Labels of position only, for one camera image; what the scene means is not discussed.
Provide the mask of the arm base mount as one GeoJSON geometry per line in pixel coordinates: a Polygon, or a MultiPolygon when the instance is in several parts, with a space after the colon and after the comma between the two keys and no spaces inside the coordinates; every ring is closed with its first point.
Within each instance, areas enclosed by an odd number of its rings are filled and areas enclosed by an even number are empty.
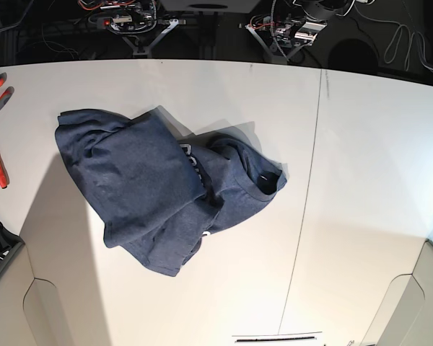
{"type": "Polygon", "coordinates": [[[353,6],[353,1],[272,1],[268,13],[240,27],[261,46],[266,63],[288,65],[312,46],[330,20],[345,17],[353,6]]]}
{"type": "Polygon", "coordinates": [[[121,37],[134,58],[151,58],[153,49],[185,19],[160,9],[158,1],[82,1],[87,21],[99,30],[121,37]]]}

